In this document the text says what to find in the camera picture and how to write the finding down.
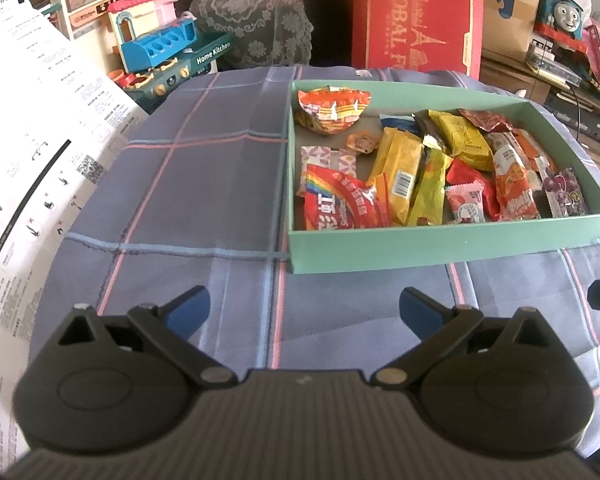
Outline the orange white jelly pack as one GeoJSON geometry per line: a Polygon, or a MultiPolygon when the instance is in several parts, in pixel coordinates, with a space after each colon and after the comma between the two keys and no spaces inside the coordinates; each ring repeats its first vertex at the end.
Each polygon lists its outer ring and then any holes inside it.
{"type": "Polygon", "coordinates": [[[534,220],[540,218],[535,205],[527,170],[513,148],[504,142],[493,153],[496,198],[503,221],[534,220]]]}

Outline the long yellow snack bar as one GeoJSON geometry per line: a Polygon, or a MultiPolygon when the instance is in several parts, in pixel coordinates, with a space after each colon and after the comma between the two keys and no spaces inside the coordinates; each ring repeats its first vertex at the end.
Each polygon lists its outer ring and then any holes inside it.
{"type": "Polygon", "coordinates": [[[382,130],[368,182],[373,181],[380,174],[385,175],[391,220],[396,226],[407,225],[423,150],[422,139],[414,133],[392,127],[385,127],[382,130]]]}

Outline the orange white snack pack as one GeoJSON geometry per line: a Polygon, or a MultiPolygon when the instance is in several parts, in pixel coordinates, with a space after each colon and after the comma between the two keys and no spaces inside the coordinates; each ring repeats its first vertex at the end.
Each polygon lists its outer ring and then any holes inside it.
{"type": "Polygon", "coordinates": [[[538,160],[540,158],[548,163],[550,170],[553,172],[558,170],[558,166],[555,164],[554,160],[546,151],[544,151],[544,148],[542,148],[539,142],[535,140],[531,133],[528,133],[527,130],[521,128],[513,128],[513,135],[524,152],[524,156],[527,157],[529,166],[532,170],[539,172],[538,160]]]}

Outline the pink strawberry candy pack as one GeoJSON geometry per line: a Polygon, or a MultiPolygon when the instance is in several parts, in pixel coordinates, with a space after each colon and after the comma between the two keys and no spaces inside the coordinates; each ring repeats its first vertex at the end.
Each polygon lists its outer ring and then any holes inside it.
{"type": "Polygon", "coordinates": [[[479,181],[450,185],[445,189],[445,198],[450,206],[454,223],[483,223],[486,221],[483,208],[484,186],[479,181]]]}

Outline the yellow wafer snack pack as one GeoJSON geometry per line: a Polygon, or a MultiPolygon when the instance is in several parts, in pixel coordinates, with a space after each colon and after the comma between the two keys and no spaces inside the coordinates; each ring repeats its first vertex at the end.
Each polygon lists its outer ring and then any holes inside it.
{"type": "Polygon", "coordinates": [[[437,110],[430,110],[428,116],[449,145],[453,157],[479,171],[493,171],[491,148],[482,133],[468,119],[437,110]]]}

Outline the red candy pack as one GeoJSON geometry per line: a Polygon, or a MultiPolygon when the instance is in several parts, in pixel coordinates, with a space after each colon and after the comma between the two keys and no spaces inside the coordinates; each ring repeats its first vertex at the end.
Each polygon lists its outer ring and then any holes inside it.
{"type": "Polygon", "coordinates": [[[480,223],[486,219],[498,221],[500,204],[495,185],[480,171],[454,158],[446,173],[444,196],[456,223],[480,223]]]}

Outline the red gold foil pack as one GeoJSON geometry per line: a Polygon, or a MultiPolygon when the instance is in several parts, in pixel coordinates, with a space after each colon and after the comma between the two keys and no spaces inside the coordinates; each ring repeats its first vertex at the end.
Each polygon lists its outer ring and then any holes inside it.
{"type": "Polygon", "coordinates": [[[429,113],[426,110],[421,110],[414,114],[417,127],[419,128],[419,135],[422,137],[422,143],[427,148],[435,148],[436,150],[442,151],[444,154],[451,154],[451,151],[446,144],[442,133],[434,121],[429,117],[429,113]]]}

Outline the pink patterned snack pack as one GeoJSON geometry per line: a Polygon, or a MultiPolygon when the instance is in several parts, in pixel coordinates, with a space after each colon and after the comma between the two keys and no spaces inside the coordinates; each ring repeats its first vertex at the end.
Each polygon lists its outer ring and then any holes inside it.
{"type": "Polygon", "coordinates": [[[350,177],[356,177],[356,155],[347,148],[330,148],[329,146],[302,146],[300,148],[301,170],[297,195],[306,192],[306,168],[309,165],[338,170],[350,177]]]}

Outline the orange puffy snack bag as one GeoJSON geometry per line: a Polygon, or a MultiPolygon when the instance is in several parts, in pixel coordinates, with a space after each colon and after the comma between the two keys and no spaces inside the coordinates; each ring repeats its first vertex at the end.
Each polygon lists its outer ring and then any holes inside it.
{"type": "Polygon", "coordinates": [[[327,86],[297,91],[294,120],[314,133],[334,136],[353,126],[372,102],[368,91],[327,86]]]}

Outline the blue white cracker pack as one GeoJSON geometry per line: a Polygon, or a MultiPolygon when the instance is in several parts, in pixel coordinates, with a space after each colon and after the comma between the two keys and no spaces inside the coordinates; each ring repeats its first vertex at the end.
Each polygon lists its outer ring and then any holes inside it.
{"type": "Polygon", "coordinates": [[[422,129],[413,114],[401,116],[380,114],[379,119],[384,128],[395,128],[422,137],[422,129]]]}

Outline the small orange round snack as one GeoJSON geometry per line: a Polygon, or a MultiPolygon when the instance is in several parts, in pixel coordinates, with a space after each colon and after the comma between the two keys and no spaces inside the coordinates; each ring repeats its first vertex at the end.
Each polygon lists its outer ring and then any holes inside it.
{"type": "Polygon", "coordinates": [[[380,136],[378,134],[361,130],[351,133],[347,137],[347,149],[355,155],[369,155],[378,149],[380,136]]]}

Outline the rainbow red candy bag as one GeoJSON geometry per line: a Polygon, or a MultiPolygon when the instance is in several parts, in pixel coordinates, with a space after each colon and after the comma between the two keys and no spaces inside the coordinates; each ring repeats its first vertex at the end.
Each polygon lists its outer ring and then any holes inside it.
{"type": "Polygon", "coordinates": [[[391,226],[389,191],[384,174],[363,182],[339,170],[308,165],[303,197],[307,231],[391,226]]]}

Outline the purple grape jelly pack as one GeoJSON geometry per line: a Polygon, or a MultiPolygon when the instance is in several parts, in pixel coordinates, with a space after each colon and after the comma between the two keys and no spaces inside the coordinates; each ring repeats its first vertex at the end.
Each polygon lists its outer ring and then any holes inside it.
{"type": "Polygon", "coordinates": [[[588,213],[580,183],[572,167],[549,171],[543,178],[550,212],[554,218],[580,217],[588,213]]]}

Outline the yellow green snack bar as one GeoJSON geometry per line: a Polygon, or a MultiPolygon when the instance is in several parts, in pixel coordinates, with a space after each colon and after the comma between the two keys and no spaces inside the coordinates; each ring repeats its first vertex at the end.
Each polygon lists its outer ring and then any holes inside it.
{"type": "Polygon", "coordinates": [[[442,225],[446,172],[452,161],[449,155],[436,148],[430,148],[407,226],[442,225]]]}

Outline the red gift box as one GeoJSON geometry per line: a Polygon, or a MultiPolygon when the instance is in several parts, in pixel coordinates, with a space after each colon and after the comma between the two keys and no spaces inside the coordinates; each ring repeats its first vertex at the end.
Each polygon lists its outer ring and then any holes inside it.
{"type": "Polygon", "coordinates": [[[483,0],[353,0],[351,64],[480,73],[483,0]]]}

